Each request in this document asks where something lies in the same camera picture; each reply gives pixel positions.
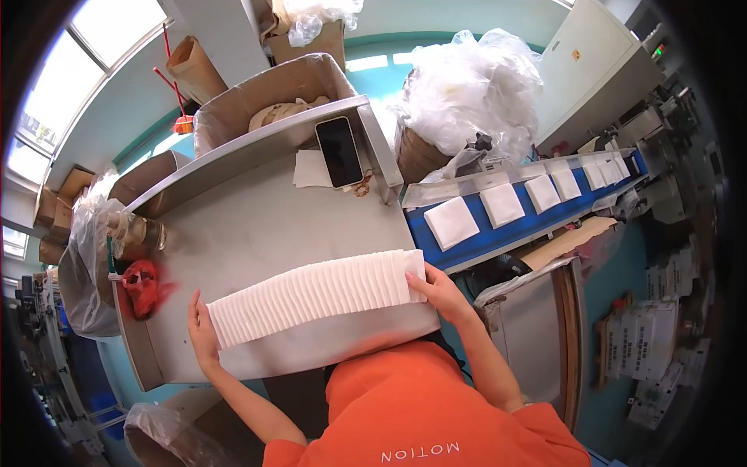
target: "folded paper towel stack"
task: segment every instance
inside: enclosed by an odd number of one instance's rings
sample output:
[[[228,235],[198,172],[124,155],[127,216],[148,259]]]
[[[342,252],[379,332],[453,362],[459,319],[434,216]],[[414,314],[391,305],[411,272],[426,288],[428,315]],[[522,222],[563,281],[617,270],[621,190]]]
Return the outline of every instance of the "folded paper towel stack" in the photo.
[[[422,250],[392,250],[306,265],[208,303],[219,349],[308,321],[426,301],[405,271],[425,279]]]

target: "white machine cabinet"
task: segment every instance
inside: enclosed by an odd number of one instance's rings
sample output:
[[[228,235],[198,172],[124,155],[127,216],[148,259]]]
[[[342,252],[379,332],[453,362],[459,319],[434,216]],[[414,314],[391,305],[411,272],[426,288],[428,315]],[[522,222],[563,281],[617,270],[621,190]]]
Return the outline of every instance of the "white machine cabinet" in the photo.
[[[542,54],[540,153],[567,155],[628,111],[664,75],[641,43],[597,0],[577,0]]]

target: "plastic bottle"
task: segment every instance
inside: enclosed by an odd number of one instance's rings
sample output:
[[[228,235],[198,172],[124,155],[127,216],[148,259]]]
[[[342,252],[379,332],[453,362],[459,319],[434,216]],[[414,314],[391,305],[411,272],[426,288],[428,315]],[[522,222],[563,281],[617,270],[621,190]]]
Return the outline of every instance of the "plastic bottle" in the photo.
[[[162,250],[166,246],[166,227],[160,222],[117,211],[106,218],[107,232],[124,244],[145,245]]]

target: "orange t-shirt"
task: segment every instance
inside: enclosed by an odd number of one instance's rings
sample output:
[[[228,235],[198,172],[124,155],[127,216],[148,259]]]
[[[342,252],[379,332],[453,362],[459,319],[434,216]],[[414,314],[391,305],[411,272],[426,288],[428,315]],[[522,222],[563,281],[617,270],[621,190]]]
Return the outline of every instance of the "orange t-shirt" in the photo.
[[[338,365],[329,426],[308,447],[275,440],[264,466],[590,466],[548,403],[507,414],[438,345],[409,342]]]

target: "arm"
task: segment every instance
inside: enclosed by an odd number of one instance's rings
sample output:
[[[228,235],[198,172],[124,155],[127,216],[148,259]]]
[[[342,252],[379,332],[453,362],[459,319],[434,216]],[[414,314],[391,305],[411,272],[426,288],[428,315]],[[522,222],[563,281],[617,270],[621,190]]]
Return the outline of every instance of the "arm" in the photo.
[[[472,368],[474,387],[494,407],[512,413],[524,406],[521,390],[506,360],[462,292],[441,270],[425,264],[426,281],[407,274],[409,286],[425,294],[441,315],[456,327]]]
[[[208,307],[199,299],[199,289],[192,294],[189,304],[189,336],[200,370],[264,444],[285,439],[302,446],[308,445],[306,436],[285,413],[220,366],[218,337]]]

